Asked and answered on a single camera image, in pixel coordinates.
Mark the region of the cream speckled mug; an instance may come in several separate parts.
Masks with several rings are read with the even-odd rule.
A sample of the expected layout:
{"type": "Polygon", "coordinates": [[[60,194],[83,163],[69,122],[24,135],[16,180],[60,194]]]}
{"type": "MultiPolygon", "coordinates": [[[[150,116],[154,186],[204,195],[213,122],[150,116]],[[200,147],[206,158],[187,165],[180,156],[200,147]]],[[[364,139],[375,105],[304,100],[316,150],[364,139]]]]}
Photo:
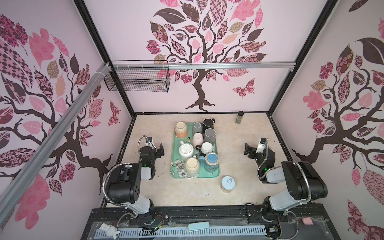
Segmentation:
{"type": "Polygon", "coordinates": [[[196,158],[189,158],[186,160],[185,168],[189,177],[196,177],[200,171],[200,163],[196,158]]]}

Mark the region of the green floral tray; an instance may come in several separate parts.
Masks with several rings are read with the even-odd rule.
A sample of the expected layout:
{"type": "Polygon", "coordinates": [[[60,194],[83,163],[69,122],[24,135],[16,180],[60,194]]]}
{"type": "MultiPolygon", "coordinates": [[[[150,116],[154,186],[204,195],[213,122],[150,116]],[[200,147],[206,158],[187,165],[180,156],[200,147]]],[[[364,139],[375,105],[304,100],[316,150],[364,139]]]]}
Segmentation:
{"type": "Polygon", "coordinates": [[[197,130],[200,123],[178,122],[175,125],[171,158],[171,176],[176,179],[216,178],[220,161],[216,141],[205,141],[197,130]]]}

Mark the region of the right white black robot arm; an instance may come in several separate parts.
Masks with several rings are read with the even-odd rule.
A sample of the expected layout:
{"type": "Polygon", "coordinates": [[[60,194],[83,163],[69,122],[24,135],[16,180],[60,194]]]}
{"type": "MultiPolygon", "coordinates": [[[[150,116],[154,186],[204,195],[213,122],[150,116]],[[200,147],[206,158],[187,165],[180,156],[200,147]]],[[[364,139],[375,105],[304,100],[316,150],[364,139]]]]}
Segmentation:
{"type": "Polygon", "coordinates": [[[257,147],[246,143],[244,155],[255,160],[258,166],[256,175],[262,183],[286,184],[285,189],[263,201],[260,214],[267,222],[273,220],[276,212],[287,213],[292,208],[328,195],[325,182],[310,163],[283,161],[276,167],[276,154],[269,147],[268,139],[262,138],[257,147]]]}

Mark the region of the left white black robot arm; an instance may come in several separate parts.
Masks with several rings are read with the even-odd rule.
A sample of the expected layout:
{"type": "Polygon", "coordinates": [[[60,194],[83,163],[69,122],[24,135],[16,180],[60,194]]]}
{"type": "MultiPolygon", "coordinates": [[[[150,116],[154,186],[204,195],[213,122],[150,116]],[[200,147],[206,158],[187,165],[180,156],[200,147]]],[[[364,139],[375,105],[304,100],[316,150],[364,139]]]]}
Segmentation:
{"type": "Polygon", "coordinates": [[[121,163],[113,166],[102,183],[105,200],[117,207],[131,210],[134,214],[155,218],[152,200],[141,194],[142,180],[152,180],[156,173],[156,159],[165,155],[164,146],[140,148],[138,163],[121,163]]]}

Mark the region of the white ribbed-bottom mug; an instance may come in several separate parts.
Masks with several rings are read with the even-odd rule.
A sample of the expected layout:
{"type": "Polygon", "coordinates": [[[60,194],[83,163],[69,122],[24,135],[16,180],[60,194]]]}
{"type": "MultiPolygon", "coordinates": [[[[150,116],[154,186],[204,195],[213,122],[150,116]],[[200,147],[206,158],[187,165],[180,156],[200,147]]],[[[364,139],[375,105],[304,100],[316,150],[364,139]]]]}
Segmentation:
{"type": "Polygon", "coordinates": [[[189,143],[184,143],[183,141],[180,141],[179,154],[182,160],[192,158],[194,155],[194,147],[189,143]]]}

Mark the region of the orange cream scalloped mug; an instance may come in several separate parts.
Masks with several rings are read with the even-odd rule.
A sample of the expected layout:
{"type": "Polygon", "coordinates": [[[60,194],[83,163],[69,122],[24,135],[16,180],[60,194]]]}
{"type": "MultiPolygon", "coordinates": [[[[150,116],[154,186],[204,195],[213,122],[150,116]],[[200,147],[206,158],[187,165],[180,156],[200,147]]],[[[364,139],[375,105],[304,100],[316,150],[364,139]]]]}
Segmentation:
{"type": "Polygon", "coordinates": [[[177,138],[183,139],[186,138],[188,135],[188,126],[185,122],[178,122],[175,125],[175,134],[177,138]]]}

